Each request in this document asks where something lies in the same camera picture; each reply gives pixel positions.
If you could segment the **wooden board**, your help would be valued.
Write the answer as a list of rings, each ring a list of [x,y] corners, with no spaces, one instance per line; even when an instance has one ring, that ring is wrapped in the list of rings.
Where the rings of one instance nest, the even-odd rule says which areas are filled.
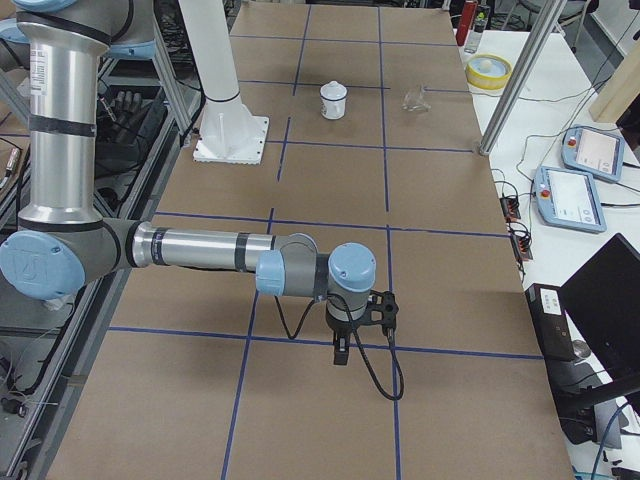
[[[593,121],[615,123],[639,95],[639,55],[639,41],[636,41],[590,106]]]

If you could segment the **red bottle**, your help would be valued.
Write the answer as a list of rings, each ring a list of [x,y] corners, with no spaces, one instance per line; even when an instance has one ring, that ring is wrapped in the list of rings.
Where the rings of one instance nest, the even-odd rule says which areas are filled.
[[[468,31],[474,19],[474,14],[478,2],[476,0],[466,0],[461,10],[460,20],[456,30],[456,43],[463,46],[466,42]]]

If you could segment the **orange connector board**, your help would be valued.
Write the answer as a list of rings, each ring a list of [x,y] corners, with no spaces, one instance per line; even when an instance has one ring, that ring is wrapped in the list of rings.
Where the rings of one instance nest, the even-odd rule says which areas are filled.
[[[506,222],[521,219],[519,210],[520,202],[517,196],[502,196],[499,201]]]
[[[514,256],[518,262],[531,261],[531,236],[524,231],[515,231],[510,234]]]

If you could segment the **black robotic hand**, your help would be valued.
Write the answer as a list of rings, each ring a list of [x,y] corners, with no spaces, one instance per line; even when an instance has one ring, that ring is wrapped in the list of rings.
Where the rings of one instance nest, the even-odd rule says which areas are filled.
[[[164,116],[164,97],[145,98],[139,91],[98,95],[97,140],[118,146],[151,146]]]

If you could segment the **lower orange connector board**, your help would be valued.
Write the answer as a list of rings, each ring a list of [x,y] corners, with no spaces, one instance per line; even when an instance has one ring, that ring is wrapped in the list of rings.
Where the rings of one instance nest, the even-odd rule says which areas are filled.
[[[531,236],[524,231],[515,231],[510,234],[514,256],[518,262],[531,261]]]

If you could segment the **clear water bottle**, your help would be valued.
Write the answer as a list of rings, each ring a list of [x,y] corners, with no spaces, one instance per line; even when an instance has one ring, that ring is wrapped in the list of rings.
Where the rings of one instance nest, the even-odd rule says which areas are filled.
[[[476,18],[474,19],[473,28],[469,30],[466,43],[464,45],[464,51],[466,53],[474,54],[477,52],[487,23],[487,16],[484,13],[478,14],[476,16]]]

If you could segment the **white enamel cup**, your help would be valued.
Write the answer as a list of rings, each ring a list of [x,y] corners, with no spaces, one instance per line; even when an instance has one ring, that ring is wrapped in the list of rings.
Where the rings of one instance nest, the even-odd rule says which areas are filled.
[[[344,117],[346,111],[346,98],[348,91],[342,89],[320,89],[322,100],[321,114],[328,120],[339,120]]]

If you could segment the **yellow tape roll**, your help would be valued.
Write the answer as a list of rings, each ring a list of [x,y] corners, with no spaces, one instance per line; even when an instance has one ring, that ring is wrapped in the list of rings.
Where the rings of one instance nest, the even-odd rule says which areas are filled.
[[[500,90],[511,77],[512,66],[504,58],[493,54],[472,56],[466,64],[467,82],[483,90]]]

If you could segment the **black monitor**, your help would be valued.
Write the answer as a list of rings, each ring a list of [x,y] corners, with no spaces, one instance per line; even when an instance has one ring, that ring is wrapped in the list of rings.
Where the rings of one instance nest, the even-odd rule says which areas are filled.
[[[622,234],[561,286],[560,299],[612,378],[639,372],[639,251]]]

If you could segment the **white pedestal column base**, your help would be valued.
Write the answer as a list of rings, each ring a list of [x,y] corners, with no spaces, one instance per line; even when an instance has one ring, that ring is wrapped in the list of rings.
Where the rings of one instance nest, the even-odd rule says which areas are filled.
[[[179,6],[206,100],[194,159],[256,165],[269,119],[252,115],[242,101],[223,3],[185,0]]]

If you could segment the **aluminium frame post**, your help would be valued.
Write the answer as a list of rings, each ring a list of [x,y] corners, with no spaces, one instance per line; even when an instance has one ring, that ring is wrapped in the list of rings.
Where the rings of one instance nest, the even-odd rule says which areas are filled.
[[[505,127],[520,93],[541,54],[554,25],[566,6],[566,0],[548,0],[538,14],[524,47],[517,59],[512,75],[478,145],[478,153],[488,156]]]

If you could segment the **blue teach pendant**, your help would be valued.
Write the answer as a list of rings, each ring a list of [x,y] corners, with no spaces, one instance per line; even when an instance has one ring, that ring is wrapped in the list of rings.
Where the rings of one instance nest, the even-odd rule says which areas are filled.
[[[590,126],[569,128],[562,140],[561,157],[566,167],[609,183],[621,179],[623,155],[622,137]]]
[[[550,226],[588,233],[607,229],[593,176],[540,166],[533,181],[538,211]]]

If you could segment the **black computer box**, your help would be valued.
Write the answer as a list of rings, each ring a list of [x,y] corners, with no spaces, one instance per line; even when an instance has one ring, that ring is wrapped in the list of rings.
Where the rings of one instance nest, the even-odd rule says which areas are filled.
[[[619,422],[615,421],[609,431],[605,430],[609,417],[617,408],[615,401],[606,400],[585,407],[563,405],[565,401],[599,387],[603,382],[586,362],[591,355],[586,342],[571,337],[559,288],[534,283],[526,290],[526,298],[556,411],[566,437],[574,445],[604,441],[607,447],[619,449]]]

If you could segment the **upper orange connector board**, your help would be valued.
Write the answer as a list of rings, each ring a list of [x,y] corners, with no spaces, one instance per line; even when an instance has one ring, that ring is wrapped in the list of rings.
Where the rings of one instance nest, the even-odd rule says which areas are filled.
[[[520,202],[517,196],[502,196],[499,201],[506,222],[521,219],[519,210]]]

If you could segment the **white cup lid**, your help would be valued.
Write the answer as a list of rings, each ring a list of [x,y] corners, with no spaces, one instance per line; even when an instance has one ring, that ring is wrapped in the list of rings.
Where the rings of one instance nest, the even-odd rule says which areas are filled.
[[[345,98],[347,93],[347,88],[335,80],[322,85],[320,88],[321,97],[329,101],[339,101]]]

